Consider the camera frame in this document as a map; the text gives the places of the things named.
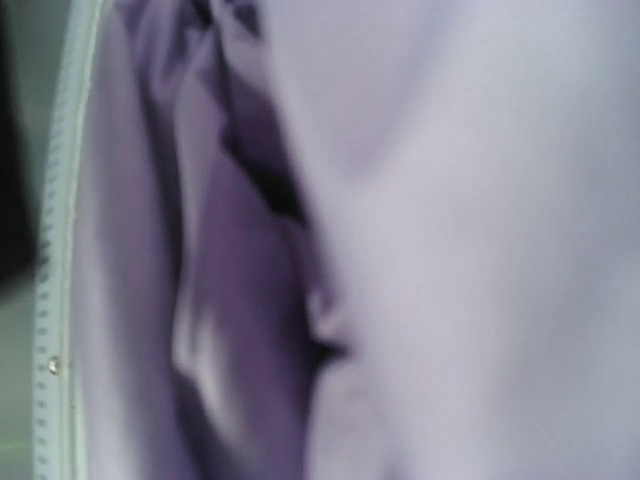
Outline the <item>lilac folding umbrella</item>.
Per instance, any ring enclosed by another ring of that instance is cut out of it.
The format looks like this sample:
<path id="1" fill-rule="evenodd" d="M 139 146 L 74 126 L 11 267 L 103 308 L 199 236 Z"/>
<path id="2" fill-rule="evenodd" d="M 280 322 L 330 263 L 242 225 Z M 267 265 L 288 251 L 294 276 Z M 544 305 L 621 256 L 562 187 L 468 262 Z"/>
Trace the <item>lilac folding umbrella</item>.
<path id="1" fill-rule="evenodd" d="M 635 1 L 101 1 L 93 479 L 635 479 Z"/>

